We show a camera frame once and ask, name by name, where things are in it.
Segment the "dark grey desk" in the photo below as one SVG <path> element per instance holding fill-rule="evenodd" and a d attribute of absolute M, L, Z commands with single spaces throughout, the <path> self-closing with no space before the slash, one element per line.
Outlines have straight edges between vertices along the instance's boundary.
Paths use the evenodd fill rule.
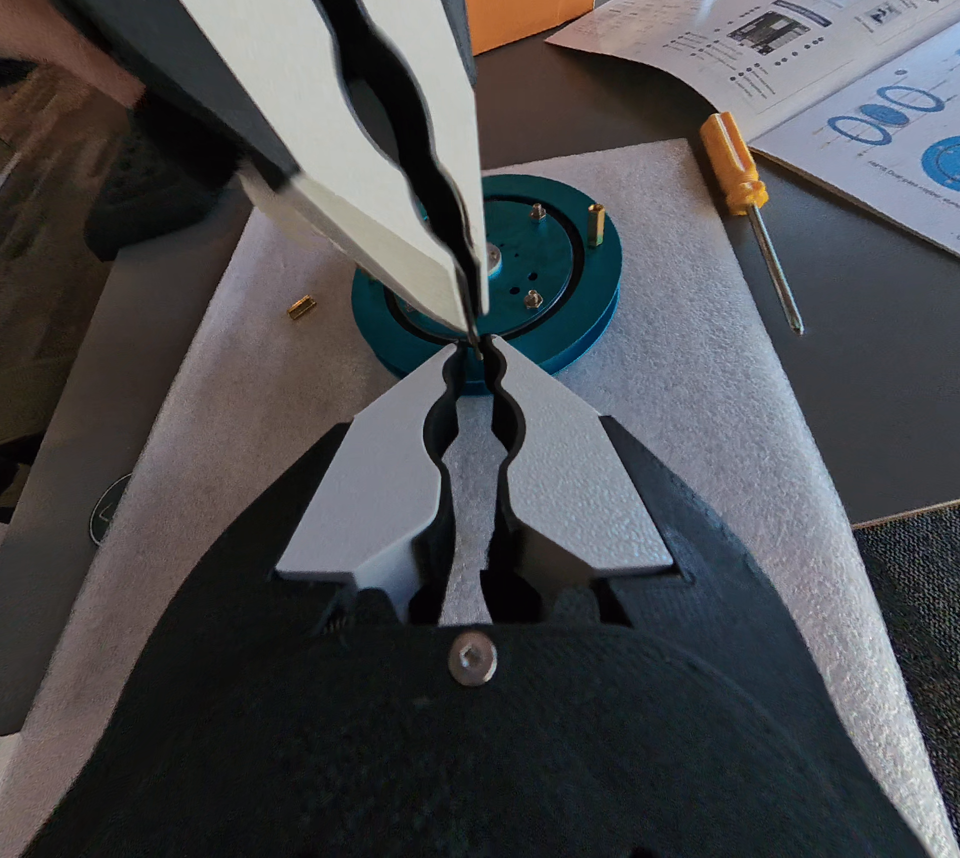
<path fill-rule="evenodd" d="M 541 35 L 473 60 L 484 168 L 616 148 L 614 115 L 644 127 L 654 117 L 655 137 L 685 139 L 707 118 L 707 101 L 666 72 L 547 45 Z M 64 71 L 2 57 L 2 72 L 7 65 L 28 84 L 46 68 Z M 133 108 L 77 80 L 126 126 L 108 134 L 103 152 L 78 135 L 107 178 Z M 957 497 L 958 263 L 794 183 L 784 168 L 773 178 L 775 240 L 786 244 L 808 335 L 788 336 L 786 325 L 771 335 L 842 504 L 860 520 Z M 141 302 L 120 312 L 127 335 L 111 326 L 114 345 L 88 369 L 101 371 L 93 402 L 75 407 L 57 442 L 62 394 L 81 363 L 76 354 L 53 357 L 60 386 L 51 405 L 41 401 L 53 414 L 38 430 L 2 432 L 3 490 L 23 458 L 31 472 L 38 457 L 69 458 L 56 475 L 47 471 L 33 528 L 15 525 L 2 539 L 2 735 L 26 720 L 86 579 L 94 551 L 82 533 L 93 499 L 134 466 L 250 211 L 233 177 L 203 221 L 121 249 L 106 282 L 130 272 Z"/>

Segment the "orange handled screwdriver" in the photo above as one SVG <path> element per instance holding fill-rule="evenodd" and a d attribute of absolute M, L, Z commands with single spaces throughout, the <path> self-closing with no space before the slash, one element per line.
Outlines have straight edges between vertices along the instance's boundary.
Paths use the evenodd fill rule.
<path fill-rule="evenodd" d="M 707 158 L 732 216 L 746 216 L 791 330 L 803 336 L 806 327 L 762 216 L 769 193 L 731 112 L 710 115 L 700 128 Z"/>

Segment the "blue disc with bearing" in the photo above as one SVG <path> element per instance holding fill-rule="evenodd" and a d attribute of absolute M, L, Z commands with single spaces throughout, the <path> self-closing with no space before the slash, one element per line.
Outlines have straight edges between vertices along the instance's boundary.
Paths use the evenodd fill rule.
<path fill-rule="evenodd" d="M 489 247 L 489 313 L 480 320 L 481 333 L 496 333 L 522 345 L 525 353 L 545 362 L 576 360 L 591 347 L 603 323 L 572 323 L 573 294 L 585 260 L 587 213 L 592 201 L 569 186 L 558 185 L 542 201 L 548 216 L 536 227 L 529 220 L 530 195 L 506 193 L 485 200 Z M 356 325 L 378 354 L 417 344 L 446 344 L 457 335 L 444 325 L 402 302 L 387 288 L 357 272 L 352 310 Z"/>

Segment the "black office chair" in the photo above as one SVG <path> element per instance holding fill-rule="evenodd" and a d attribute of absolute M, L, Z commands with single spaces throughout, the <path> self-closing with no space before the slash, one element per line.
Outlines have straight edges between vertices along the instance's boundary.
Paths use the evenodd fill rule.
<path fill-rule="evenodd" d="M 127 115 L 129 132 L 83 229 L 101 262 L 134 244 L 203 221 L 234 178 L 241 146 L 147 92 Z"/>

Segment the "white foam sheet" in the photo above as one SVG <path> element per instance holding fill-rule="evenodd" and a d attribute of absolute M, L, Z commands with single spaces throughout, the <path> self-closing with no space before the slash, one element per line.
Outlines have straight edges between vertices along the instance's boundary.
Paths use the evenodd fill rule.
<path fill-rule="evenodd" d="M 687 141 L 517 166 L 596 195 L 624 241 L 619 309 L 559 379 L 684 479 L 758 559 L 883 790 L 958 856 L 846 512 Z M 350 313 L 353 273 L 253 213 L 95 556 L 2 788 L 19 856 L 86 762 L 163 608 L 212 542 L 390 384 Z M 306 294 L 318 308 L 287 309 Z"/>

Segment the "blue round metal base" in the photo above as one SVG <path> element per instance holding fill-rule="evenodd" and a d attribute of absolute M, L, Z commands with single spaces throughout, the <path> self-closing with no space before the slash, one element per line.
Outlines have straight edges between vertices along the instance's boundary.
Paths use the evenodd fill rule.
<path fill-rule="evenodd" d="M 622 247 L 605 210 L 603 239 L 592 244 L 600 206 L 553 179 L 502 174 L 483 179 L 486 240 L 499 252 L 488 278 L 481 336 L 502 337 L 549 374 L 579 360 L 603 335 L 618 306 Z M 355 323 L 378 360 L 403 378 L 458 336 L 358 271 Z"/>

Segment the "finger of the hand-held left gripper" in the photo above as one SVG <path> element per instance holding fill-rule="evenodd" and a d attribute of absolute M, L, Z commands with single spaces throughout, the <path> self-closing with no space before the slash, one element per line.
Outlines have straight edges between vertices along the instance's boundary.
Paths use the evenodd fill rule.
<path fill-rule="evenodd" d="M 276 192 L 268 190 L 263 166 L 244 166 L 241 180 L 251 200 L 278 222 L 315 228 L 430 316 L 391 274 L 412 259 L 428 278 L 427 288 L 414 290 L 429 296 L 440 281 L 441 265 L 430 260 L 438 257 L 437 246 L 415 227 L 414 199 L 399 165 L 356 115 L 318 3 L 178 2 L 293 158 L 293 173 Z M 476 331 L 477 321 L 437 321 L 458 334 Z"/>
<path fill-rule="evenodd" d="M 475 322 L 489 307 L 486 229 L 465 0 L 342 0 L 352 59 L 390 121 L 414 226 L 437 246 L 438 285 L 403 259 L 396 286 L 443 322 Z"/>

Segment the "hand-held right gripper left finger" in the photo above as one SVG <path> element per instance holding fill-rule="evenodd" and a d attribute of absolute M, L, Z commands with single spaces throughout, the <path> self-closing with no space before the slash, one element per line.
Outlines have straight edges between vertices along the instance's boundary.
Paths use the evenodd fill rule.
<path fill-rule="evenodd" d="M 402 619 L 435 619 L 455 525 L 444 454 L 459 431 L 465 349 L 441 347 L 359 412 L 276 564 L 285 579 L 379 589 Z"/>

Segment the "black glossy object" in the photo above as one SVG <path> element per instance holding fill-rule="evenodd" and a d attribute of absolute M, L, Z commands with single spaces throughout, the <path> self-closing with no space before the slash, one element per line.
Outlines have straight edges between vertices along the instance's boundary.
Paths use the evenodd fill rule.
<path fill-rule="evenodd" d="M 107 539 L 113 517 L 117 512 L 126 489 L 132 478 L 132 472 L 114 480 L 97 499 L 93 505 L 87 520 L 87 533 L 93 546 L 101 548 Z"/>

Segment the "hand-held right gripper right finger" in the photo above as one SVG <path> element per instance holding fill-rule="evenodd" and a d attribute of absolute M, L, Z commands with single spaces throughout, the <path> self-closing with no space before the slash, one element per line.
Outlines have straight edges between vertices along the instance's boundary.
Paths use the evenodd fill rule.
<path fill-rule="evenodd" d="M 482 588 L 490 611 L 674 568 L 599 412 L 501 337 L 484 339 L 491 429 L 507 454 Z"/>

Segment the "printed instruction booklet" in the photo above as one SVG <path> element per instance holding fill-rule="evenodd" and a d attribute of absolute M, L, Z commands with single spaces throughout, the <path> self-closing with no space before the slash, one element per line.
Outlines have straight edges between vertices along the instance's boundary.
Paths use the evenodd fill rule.
<path fill-rule="evenodd" d="M 548 42 L 666 72 L 756 153 L 958 255 L 959 0 L 610 0 Z"/>

